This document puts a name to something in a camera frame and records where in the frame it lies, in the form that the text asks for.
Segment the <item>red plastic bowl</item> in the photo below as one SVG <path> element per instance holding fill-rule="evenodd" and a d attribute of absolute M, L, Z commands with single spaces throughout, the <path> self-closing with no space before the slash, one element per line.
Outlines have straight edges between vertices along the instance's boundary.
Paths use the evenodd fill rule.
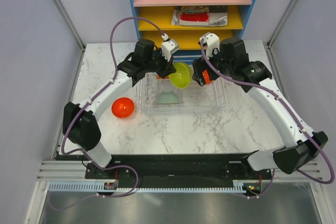
<path fill-rule="evenodd" d="M 209 73 L 207 70 L 204 70 L 202 72 L 202 77 L 201 77 L 202 84 L 208 85 L 211 84 L 213 81 L 210 79 Z"/>

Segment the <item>lime green bowl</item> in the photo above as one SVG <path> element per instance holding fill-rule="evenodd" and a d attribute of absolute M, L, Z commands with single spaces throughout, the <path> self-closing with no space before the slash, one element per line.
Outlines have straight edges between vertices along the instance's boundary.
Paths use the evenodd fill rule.
<path fill-rule="evenodd" d="M 176 72 L 169 75 L 169 79 L 175 87 L 179 89 L 186 88 L 192 79 L 192 71 L 189 65 L 183 62 L 173 63 Z"/>

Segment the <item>pale green bowl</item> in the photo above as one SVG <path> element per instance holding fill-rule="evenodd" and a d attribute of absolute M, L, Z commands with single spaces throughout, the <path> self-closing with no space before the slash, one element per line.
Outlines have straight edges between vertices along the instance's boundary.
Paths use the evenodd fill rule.
<path fill-rule="evenodd" d="M 155 100 L 156 104 L 179 104 L 180 99 L 172 90 L 162 91 Z"/>

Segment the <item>clear wire dish rack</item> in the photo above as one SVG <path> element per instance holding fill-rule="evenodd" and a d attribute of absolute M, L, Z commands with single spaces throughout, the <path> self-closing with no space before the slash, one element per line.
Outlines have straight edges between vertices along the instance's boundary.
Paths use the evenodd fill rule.
<path fill-rule="evenodd" d="M 157 79 L 156 73 L 147 73 L 136 85 L 138 105 L 145 114 L 201 114 L 216 113 L 225 107 L 225 91 L 222 79 L 199 86 L 194 80 L 184 89 L 172 85 L 169 79 Z M 172 90 L 180 99 L 179 104 L 156 104 L 158 95 Z"/>

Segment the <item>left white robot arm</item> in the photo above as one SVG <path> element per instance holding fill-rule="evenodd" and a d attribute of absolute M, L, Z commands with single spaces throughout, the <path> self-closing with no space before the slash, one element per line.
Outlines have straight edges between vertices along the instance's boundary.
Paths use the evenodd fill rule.
<path fill-rule="evenodd" d="M 164 78 L 176 70 L 172 54 L 178 43 L 169 39 L 158 48 L 153 41 L 140 39 L 116 68 L 114 76 L 80 103 L 69 102 L 64 107 L 64 139 L 79 146 L 97 165 L 97 173 L 111 178 L 115 173 L 112 156 L 101 142 L 98 121 L 113 102 L 135 86 L 147 73 L 155 72 Z"/>

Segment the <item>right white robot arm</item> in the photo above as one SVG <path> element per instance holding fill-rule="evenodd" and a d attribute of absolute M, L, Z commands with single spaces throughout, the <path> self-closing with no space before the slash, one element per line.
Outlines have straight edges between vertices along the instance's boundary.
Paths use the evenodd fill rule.
<path fill-rule="evenodd" d="M 254 178 L 268 168 L 292 174 L 319 155 L 328 142 L 327 135 L 315 131 L 294 111 L 266 65 L 249 60 L 243 40 L 220 41 L 214 33 L 207 33 L 199 39 L 199 45 L 202 56 L 193 61 L 193 80 L 203 86 L 203 74 L 207 72 L 211 80 L 222 77 L 240 86 L 268 115 L 282 139 L 282 147 L 245 156 L 240 166 L 245 178 Z"/>

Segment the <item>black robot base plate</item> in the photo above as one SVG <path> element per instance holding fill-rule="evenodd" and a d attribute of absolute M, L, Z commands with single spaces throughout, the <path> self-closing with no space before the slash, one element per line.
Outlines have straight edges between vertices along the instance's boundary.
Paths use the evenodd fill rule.
<path fill-rule="evenodd" d="M 88 164 L 86 179 L 117 179 L 133 187 L 232 186 L 235 180 L 271 179 L 271 170 L 258 172 L 241 163 L 242 154 L 114 155 L 109 170 Z"/>

